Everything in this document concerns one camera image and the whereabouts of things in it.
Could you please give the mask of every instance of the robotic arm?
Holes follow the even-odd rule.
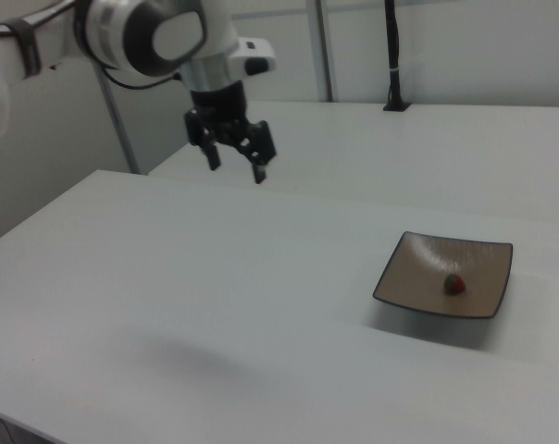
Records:
[[[246,118],[242,80],[275,68],[275,56],[267,41],[237,36],[225,0],[61,0],[0,23],[0,135],[9,86],[72,56],[89,57],[111,80],[116,69],[182,80],[194,104],[190,143],[210,169],[223,143],[251,162],[257,183],[265,179],[276,151],[267,123]]]

